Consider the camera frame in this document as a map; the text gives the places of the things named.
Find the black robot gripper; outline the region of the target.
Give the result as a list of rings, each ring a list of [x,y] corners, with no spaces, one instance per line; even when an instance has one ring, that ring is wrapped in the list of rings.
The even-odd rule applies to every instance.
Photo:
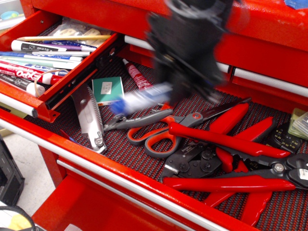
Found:
[[[171,15],[152,13],[147,41],[154,49],[157,83],[172,86],[173,105],[192,93],[217,103],[215,87],[225,82],[214,57],[214,48],[226,32],[231,0],[166,0]]]

